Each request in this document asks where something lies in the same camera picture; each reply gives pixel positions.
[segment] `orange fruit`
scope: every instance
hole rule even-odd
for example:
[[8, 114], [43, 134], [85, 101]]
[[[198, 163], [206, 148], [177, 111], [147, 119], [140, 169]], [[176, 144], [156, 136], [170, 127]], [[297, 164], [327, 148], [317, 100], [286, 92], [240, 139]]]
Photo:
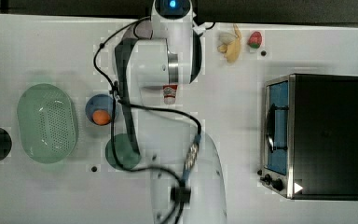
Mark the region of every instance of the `orange fruit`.
[[110, 115], [106, 110], [96, 110], [92, 114], [92, 119], [98, 125], [105, 125], [110, 122]]

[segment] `black cable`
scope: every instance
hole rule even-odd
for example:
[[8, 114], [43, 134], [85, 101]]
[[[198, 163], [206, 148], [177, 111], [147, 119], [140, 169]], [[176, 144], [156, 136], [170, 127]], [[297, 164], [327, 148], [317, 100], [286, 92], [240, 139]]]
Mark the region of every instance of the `black cable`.
[[127, 25], [121, 27], [120, 29], [118, 29], [117, 31], [115, 31], [112, 35], [110, 35], [103, 43], [101, 43], [101, 44], [100, 44], [100, 47], [98, 48], [97, 52], [95, 53], [95, 55], [94, 55], [94, 67], [95, 67], [95, 69], [97, 69], [97, 71], [98, 71], [99, 73], [101, 73], [101, 75], [103, 75], [103, 76], [107, 79], [107, 81], [109, 82], [109, 84], [110, 84], [110, 86], [111, 86], [112, 88], [114, 87], [112, 80], [110, 80], [109, 76], [108, 76], [103, 70], [101, 70], [101, 69], [97, 66], [97, 57], [98, 57], [98, 54], [101, 52], [101, 49], [103, 49], [103, 48], [105, 47], [106, 43], [107, 43], [110, 39], [113, 38], [113, 36], [117, 35], [117, 34], [120, 33], [121, 31], [123, 31], [124, 29], [126, 29], [126, 28], [132, 26], [133, 24], [139, 23], [139, 22], [141, 22], [141, 21], [148, 20], [149, 18], [150, 18], [150, 17], [143, 17], [143, 18], [141, 18], [141, 19], [138, 20], [138, 21], [133, 21], [133, 22], [131, 22], [131, 23], [129, 23], [129, 24], [127, 24]]
[[175, 213], [176, 208], [178, 207], [178, 203], [175, 203], [170, 211], [170, 213], [164, 218], [164, 220], [161, 221], [160, 224], [167, 224], [167, 222], [172, 218], [173, 213]]
[[182, 216], [182, 213], [183, 213], [183, 208], [185, 207], [185, 203], [180, 203], [180, 206], [179, 206], [179, 212], [178, 212], [178, 215], [176, 216], [175, 218], [175, 224], [178, 224], [179, 223], [179, 219], [180, 217]]
[[[147, 38], [140, 37], [140, 36], [138, 36], [138, 35], [136, 34], [136, 28], [138, 27], [139, 24], [141, 24], [141, 22], [137, 22], [137, 23], [133, 26], [133, 28], [132, 28], [132, 33], [133, 33], [133, 35], [135, 35], [135, 37], [138, 38], [138, 39], [147, 39]], [[149, 39], [152, 39], [152, 37], [153, 37], [153, 30], [152, 30], [152, 34], [150, 35]]]
[[193, 116], [183, 112], [183, 111], [179, 111], [179, 110], [174, 110], [174, 109], [167, 109], [167, 108], [156, 108], [156, 107], [149, 107], [149, 106], [144, 106], [144, 105], [133, 105], [133, 104], [126, 104], [124, 101], [122, 100], [118, 100], [119, 103], [121, 103], [122, 105], [126, 105], [126, 106], [130, 106], [133, 108], [138, 108], [138, 109], [143, 109], [143, 110], [153, 110], [153, 111], [159, 111], [159, 112], [170, 112], [170, 113], [175, 113], [175, 114], [179, 114], [182, 116], [185, 116], [189, 119], [192, 119], [194, 122], [196, 122], [197, 124], [197, 134], [201, 134], [202, 128], [201, 128], [201, 124], [200, 122], [194, 118]]
[[205, 28], [205, 30], [211, 30], [215, 24], [216, 24], [216, 22], [213, 22], [212, 26]]
[[[115, 100], [115, 90], [117, 90], [117, 88], [115, 87], [115, 85], [113, 84], [112, 80], [110, 79], [110, 77], [104, 72], [102, 71], [98, 65], [97, 65], [97, 57], [98, 57], [98, 54], [101, 52], [101, 49], [103, 49], [106, 45], [106, 43], [111, 39], [113, 38], [113, 36], [117, 35], [119, 32], [123, 31], [124, 29], [130, 27], [131, 25], [135, 24], [139, 24], [139, 22], [141, 21], [145, 21], [147, 19], [150, 19], [150, 17], [145, 17], [145, 18], [142, 18], [138, 21], [134, 21], [134, 22], [131, 22], [130, 24], [128, 25], [125, 25], [124, 27], [118, 29], [116, 32], [114, 32], [112, 35], [110, 35], [103, 43], [100, 44], [100, 47], [98, 48], [97, 52], [95, 53], [95, 56], [94, 56], [94, 59], [93, 59], [93, 64], [94, 64], [94, 67], [95, 69], [97, 69], [97, 71], [99, 73], [101, 73], [101, 75], [103, 75], [106, 80], [108, 81], [110, 87], [111, 87], [111, 94], [112, 94], [112, 98], [113, 98], [113, 104], [115, 105], [116, 104], [116, 100]], [[176, 113], [176, 114], [180, 114], [182, 116], [185, 116], [185, 117], [188, 117], [192, 120], [194, 120], [196, 123], [197, 123], [197, 128], [198, 128], [198, 136], [200, 137], [200, 134], [201, 134], [201, 125], [200, 125], [200, 122], [194, 118], [193, 116], [185, 113], [185, 112], [182, 112], [182, 111], [178, 111], [178, 110], [173, 110], [173, 109], [165, 109], [165, 108], [155, 108], [155, 107], [149, 107], [149, 106], [142, 106], [142, 105], [133, 105], [133, 104], [125, 104], [124, 102], [122, 102], [121, 100], [118, 100], [119, 103], [123, 104], [123, 105], [127, 105], [127, 106], [132, 106], [134, 108], [140, 108], [140, 109], [144, 109], [144, 110], [153, 110], [153, 111], [160, 111], [160, 112], [172, 112], [172, 113]], [[116, 107], [114, 106], [114, 109], [112, 111], [113, 114], [116, 113]], [[159, 165], [148, 165], [144, 168], [138, 168], [138, 169], [128, 169], [126, 168], [122, 163], [121, 161], [118, 159], [117, 157], [117, 153], [116, 153], [116, 148], [115, 148], [115, 142], [114, 142], [114, 133], [115, 133], [115, 124], [114, 124], [114, 121], [112, 120], [111, 122], [111, 134], [110, 134], [110, 141], [111, 141], [111, 146], [112, 146], [112, 152], [113, 152], [113, 157], [115, 159], [115, 162], [117, 164], [118, 167], [120, 167], [123, 171], [127, 171], [127, 172], [131, 172], [131, 173], [136, 173], [136, 172], [142, 172], [142, 171], [147, 171], [147, 170], [154, 170], [154, 171], [161, 171], [163, 173], [166, 173], [168, 175], [171, 175], [177, 182], [178, 182], [178, 185], [179, 186], [185, 186], [186, 183], [183, 182], [181, 180], [181, 178], [171, 169], [168, 169], [168, 168], [165, 168], [163, 166], [159, 166]], [[182, 215], [183, 213], [183, 206], [184, 204], [183, 203], [180, 203], [180, 205], [178, 203], [175, 203], [170, 211], [170, 213], [164, 218], [164, 220], [161, 222], [161, 224], [166, 224], [170, 218], [173, 216], [173, 213], [175, 212], [177, 206], [180, 206], [179, 207], [179, 213], [178, 213], [178, 216], [176, 216], [176, 219], [175, 219], [175, 223], [177, 223], [180, 219], [180, 216]]]

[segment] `white tabletop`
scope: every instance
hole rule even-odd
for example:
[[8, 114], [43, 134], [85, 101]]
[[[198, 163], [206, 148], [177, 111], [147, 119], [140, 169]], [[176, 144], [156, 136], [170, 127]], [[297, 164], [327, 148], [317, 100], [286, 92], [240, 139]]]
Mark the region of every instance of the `white tabletop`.
[[[152, 223], [148, 174], [115, 172], [106, 162], [108, 127], [85, 117], [88, 99], [107, 93], [107, 82], [92, 66], [98, 44], [129, 20], [0, 15], [0, 127], [13, 140], [0, 161], [0, 224]], [[182, 86], [177, 108], [194, 112], [214, 140], [226, 185], [229, 224], [358, 223], [358, 202], [288, 201], [262, 187], [260, 167], [262, 86], [294, 72], [358, 75], [358, 29], [239, 24], [245, 43], [261, 31], [266, 57], [242, 47], [228, 64], [217, 52], [218, 34], [232, 30], [217, 23], [202, 37], [204, 67]], [[113, 74], [111, 49], [102, 67]], [[62, 162], [41, 165], [21, 147], [17, 103], [40, 82], [52, 82], [76, 105], [79, 141]], [[149, 102], [158, 104], [161, 100]], [[90, 167], [96, 165], [99, 172]]]

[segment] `green colander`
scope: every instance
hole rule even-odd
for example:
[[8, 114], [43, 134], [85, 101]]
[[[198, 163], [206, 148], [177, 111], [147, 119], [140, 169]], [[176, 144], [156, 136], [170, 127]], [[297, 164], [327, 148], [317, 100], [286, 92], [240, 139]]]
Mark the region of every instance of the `green colander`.
[[76, 110], [69, 96], [50, 84], [28, 89], [17, 107], [21, 143], [33, 160], [61, 161], [76, 146]]

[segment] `toaster oven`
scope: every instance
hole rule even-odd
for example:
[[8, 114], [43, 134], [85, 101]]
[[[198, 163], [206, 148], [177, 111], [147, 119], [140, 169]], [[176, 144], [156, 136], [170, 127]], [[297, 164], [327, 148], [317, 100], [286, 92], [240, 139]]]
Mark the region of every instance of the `toaster oven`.
[[263, 186], [294, 200], [358, 201], [358, 77], [265, 84]]

